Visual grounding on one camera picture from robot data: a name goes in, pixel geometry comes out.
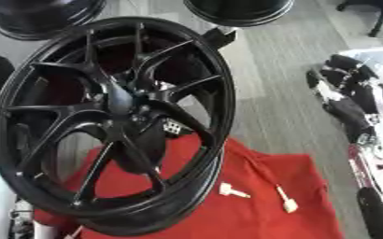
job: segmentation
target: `metal bracket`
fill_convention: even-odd
[[[218,26],[203,34],[203,37],[215,49],[221,49],[228,46],[236,40],[237,36],[236,27],[223,27]]]

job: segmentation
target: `chair leg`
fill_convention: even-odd
[[[382,28],[383,25],[383,9],[380,13],[379,19],[377,20],[377,23],[375,27],[370,31],[369,36],[375,37],[377,34],[380,32],[380,29]]]

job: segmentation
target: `wheel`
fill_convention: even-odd
[[[195,99],[203,124],[180,105]],[[138,235],[169,227],[204,200],[234,119],[234,84],[220,54],[171,21],[116,18],[74,28],[38,50],[0,93],[0,174],[23,199],[79,218],[93,230]],[[200,147],[162,178],[163,123],[192,129]],[[83,132],[101,142],[84,181],[68,190],[47,167],[59,143]],[[146,190],[115,198],[96,194],[109,163],[145,177]]]
[[[0,0],[0,33],[43,40],[94,19],[106,0]]]

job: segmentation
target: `black chair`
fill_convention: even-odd
[[[372,5],[375,7],[380,8],[380,16],[377,20],[375,27],[370,31],[368,34],[371,37],[377,36],[377,34],[380,32],[380,29],[383,25],[383,0],[346,0],[344,3],[340,4],[337,7],[338,11],[343,11],[346,9],[347,6],[351,5]]]

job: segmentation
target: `wheel spoke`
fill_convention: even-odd
[[[135,27],[135,56],[133,62],[133,68],[140,65],[142,54],[144,53],[142,38],[145,33],[144,23],[140,22]]]
[[[46,151],[63,139],[68,132],[69,118],[57,119],[43,134],[35,147],[22,159],[18,166],[18,171],[23,175],[33,175],[39,173],[42,157]]]
[[[90,30],[86,35],[85,64],[97,63],[97,48],[94,45],[94,30]]]
[[[54,112],[57,114],[57,119],[43,133],[34,148],[28,152],[21,160],[18,169],[22,174],[38,173],[42,156],[46,151],[60,142],[63,138],[77,130],[77,126],[82,125],[79,114],[83,113],[98,113],[93,104],[79,105],[24,105],[11,106],[7,109],[9,112],[30,113],[30,112]]]
[[[179,100],[192,94],[196,90],[199,90],[204,86],[208,86],[210,84],[220,82],[221,80],[222,80],[221,76],[215,75],[212,77],[206,77],[206,78],[194,80],[192,82],[187,82],[179,86],[176,86],[175,88],[168,89],[167,91],[170,92],[170,100],[172,102],[178,102]]]
[[[111,161],[111,151],[114,145],[114,142],[107,143],[101,148],[94,163],[90,167],[89,172],[85,176],[81,187],[74,196],[72,205],[80,205],[82,202],[91,201],[95,197],[95,184],[105,170],[107,164]]]
[[[165,183],[157,170],[152,166],[147,154],[136,146],[134,141],[126,134],[122,133],[121,142],[125,146],[128,157],[135,161],[136,165],[149,177],[152,188],[158,192],[165,190]]]
[[[23,114],[23,113],[36,113],[36,112],[48,112],[59,113],[63,109],[62,106],[56,105],[22,105],[11,106],[7,108],[10,113]]]
[[[145,58],[144,62],[141,65],[141,68],[145,70],[149,68],[157,67],[159,64],[165,62],[169,58],[178,55],[183,50],[192,46],[193,41],[186,41],[175,45],[174,47],[158,50],[154,53],[151,53],[148,57]]]
[[[75,132],[88,134],[89,136],[94,137],[102,142],[106,139],[106,132],[103,129],[103,126],[96,122],[80,123],[74,127],[74,133]]]
[[[80,63],[32,63],[31,66],[45,78],[57,75],[86,77]]]
[[[141,64],[134,68],[135,79],[131,83],[137,87],[137,84],[143,84],[142,80],[151,80],[155,68],[161,63],[164,63],[173,56],[178,55],[183,50],[192,46],[193,40],[182,42],[175,45],[174,47],[161,49],[151,54],[144,55],[143,59],[140,60]]]
[[[213,134],[199,120],[175,103],[158,102],[154,104],[167,118],[178,121],[199,134],[203,146],[211,146],[214,142]]]

